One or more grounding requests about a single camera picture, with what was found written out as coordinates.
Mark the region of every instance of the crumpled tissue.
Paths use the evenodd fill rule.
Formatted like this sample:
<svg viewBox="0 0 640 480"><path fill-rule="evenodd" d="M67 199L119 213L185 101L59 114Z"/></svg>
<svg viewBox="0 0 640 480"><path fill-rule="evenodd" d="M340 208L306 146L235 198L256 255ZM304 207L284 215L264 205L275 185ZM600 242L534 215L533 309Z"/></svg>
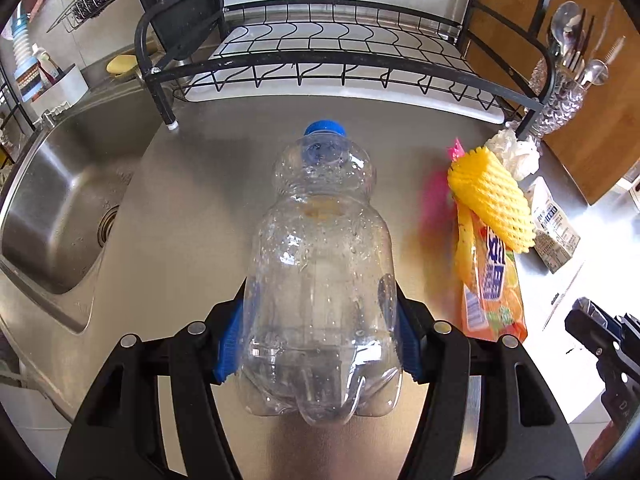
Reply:
<svg viewBox="0 0 640 480"><path fill-rule="evenodd" d="M540 168L540 154L536 145L532 140L518 140L510 128L500 130L484 145L495 153L517 181L536 173Z"/></svg>

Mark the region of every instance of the orange plastic package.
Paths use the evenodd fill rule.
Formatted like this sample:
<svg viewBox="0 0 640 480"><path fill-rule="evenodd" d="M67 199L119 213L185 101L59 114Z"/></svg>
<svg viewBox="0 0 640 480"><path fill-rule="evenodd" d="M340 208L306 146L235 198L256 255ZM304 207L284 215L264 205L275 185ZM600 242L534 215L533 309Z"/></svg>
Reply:
<svg viewBox="0 0 640 480"><path fill-rule="evenodd" d="M490 341L511 334L523 342L527 327L513 251L471 209L459 200L456 206L463 332Z"/></svg>

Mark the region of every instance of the metal bolt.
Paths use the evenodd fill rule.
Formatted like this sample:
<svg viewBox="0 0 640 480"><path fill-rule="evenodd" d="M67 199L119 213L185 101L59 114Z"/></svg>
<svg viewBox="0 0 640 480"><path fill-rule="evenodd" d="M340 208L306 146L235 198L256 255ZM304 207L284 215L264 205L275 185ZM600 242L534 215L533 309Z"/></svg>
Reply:
<svg viewBox="0 0 640 480"><path fill-rule="evenodd" d="M134 336L133 334L124 335L120 340L120 346L122 346L123 348L131 348L136 344L137 340L138 338L136 338L136 336Z"/></svg>
<svg viewBox="0 0 640 480"><path fill-rule="evenodd" d="M514 336L507 334L502 338L502 344L507 348L516 348L518 346L518 340Z"/></svg>
<svg viewBox="0 0 640 480"><path fill-rule="evenodd" d="M207 326L201 321L194 321L187 327L187 332L191 335L200 335L207 329Z"/></svg>
<svg viewBox="0 0 640 480"><path fill-rule="evenodd" d="M446 321L436 321L433 324L433 329L438 334L448 334L449 332L451 332L451 325Z"/></svg>

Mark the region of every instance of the sink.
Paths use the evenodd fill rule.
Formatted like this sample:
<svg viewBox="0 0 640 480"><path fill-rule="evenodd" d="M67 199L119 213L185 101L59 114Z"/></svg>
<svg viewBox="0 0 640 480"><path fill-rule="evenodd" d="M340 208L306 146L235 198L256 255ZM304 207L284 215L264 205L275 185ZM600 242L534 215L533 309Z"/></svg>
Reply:
<svg viewBox="0 0 640 480"><path fill-rule="evenodd" d="M2 256L53 295L78 285L100 255L161 124L135 82L67 113L32 147L2 225Z"/></svg>

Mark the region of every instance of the sink drain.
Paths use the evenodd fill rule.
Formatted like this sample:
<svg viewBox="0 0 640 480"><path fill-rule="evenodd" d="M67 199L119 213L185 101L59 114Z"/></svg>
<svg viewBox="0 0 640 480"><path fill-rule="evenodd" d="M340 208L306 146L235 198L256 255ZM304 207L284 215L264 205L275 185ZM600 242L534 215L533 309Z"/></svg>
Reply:
<svg viewBox="0 0 640 480"><path fill-rule="evenodd" d="M113 206L105 213L102 220L100 220L100 225L98 225L98 243L100 247L103 247L105 243L107 243L107 238L109 238L109 234L111 233L111 227L113 226L113 221L116 219L119 207L119 205Z"/></svg>

